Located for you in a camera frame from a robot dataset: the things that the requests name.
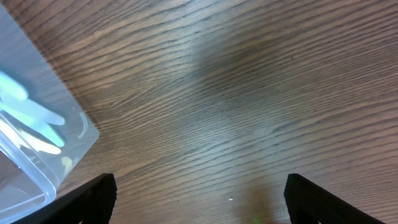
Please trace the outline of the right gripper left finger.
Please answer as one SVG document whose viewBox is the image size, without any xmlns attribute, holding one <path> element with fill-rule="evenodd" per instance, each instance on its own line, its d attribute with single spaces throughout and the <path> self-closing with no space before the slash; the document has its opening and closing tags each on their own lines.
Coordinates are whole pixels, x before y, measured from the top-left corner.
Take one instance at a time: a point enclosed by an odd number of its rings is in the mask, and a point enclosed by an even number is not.
<svg viewBox="0 0 398 224">
<path fill-rule="evenodd" d="M 114 175 L 103 173 L 12 224 L 108 224 L 117 191 Z"/>
</svg>

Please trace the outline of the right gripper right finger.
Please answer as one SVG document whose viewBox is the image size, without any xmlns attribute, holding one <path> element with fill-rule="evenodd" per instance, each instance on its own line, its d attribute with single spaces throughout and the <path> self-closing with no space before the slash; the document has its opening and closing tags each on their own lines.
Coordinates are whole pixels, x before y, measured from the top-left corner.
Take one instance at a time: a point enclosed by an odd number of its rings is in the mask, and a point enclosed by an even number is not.
<svg viewBox="0 0 398 224">
<path fill-rule="evenodd" d="M 300 174 L 288 175 L 284 198 L 292 224 L 384 224 Z"/>
</svg>

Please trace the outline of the white plastic knife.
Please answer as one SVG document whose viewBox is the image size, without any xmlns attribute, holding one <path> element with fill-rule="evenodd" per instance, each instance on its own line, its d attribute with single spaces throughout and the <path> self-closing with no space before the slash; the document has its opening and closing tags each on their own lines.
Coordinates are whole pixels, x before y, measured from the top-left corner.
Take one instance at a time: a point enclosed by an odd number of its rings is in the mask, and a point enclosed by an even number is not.
<svg viewBox="0 0 398 224">
<path fill-rule="evenodd" d="M 64 125 L 65 119 L 59 114 L 47 109 L 46 107 L 36 103 L 33 100 L 18 100 L 17 98 L 7 94 L 1 94 L 2 102 L 18 112 L 24 115 L 30 116 L 35 120 L 43 121 L 50 124 Z"/>
<path fill-rule="evenodd" d="M 1 93 L 7 93 L 18 100 L 26 100 L 29 97 L 27 89 L 10 77 L 8 74 L 1 71 Z"/>
</svg>

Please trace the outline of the cream yellow plastic knife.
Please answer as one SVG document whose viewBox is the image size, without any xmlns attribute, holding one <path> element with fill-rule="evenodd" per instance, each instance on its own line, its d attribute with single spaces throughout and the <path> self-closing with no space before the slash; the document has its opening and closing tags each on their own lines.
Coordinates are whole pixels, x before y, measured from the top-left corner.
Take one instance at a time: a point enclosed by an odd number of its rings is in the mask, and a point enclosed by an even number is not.
<svg viewBox="0 0 398 224">
<path fill-rule="evenodd" d="M 59 147 L 34 137 L 25 131 L 19 131 L 19 134 L 17 134 L 17 132 L 3 120 L 1 120 L 1 132 L 19 149 L 21 146 L 24 146 L 34 149 L 37 152 L 42 151 L 54 155 L 61 153 Z"/>
</svg>

